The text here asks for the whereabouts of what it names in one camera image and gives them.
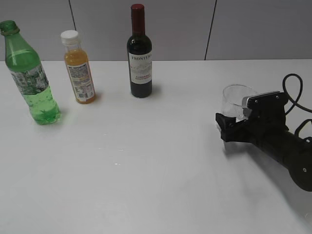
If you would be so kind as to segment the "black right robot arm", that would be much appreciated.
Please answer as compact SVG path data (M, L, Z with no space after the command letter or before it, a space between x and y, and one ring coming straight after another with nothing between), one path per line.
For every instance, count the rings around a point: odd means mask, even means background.
M224 142L251 143L283 165L301 189L312 190L312 139L292 134L286 126L284 92L268 92L242 99L247 119L217 113L215 120Z

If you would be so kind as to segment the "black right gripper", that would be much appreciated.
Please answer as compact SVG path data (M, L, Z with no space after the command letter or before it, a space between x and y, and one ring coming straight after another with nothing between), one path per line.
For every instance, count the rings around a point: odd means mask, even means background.
M246 96L242 99L248 119L236 122L235 117L215 114L224 142L245 142L256 146L282 146L285 143L285 104L288 99L280 91Z

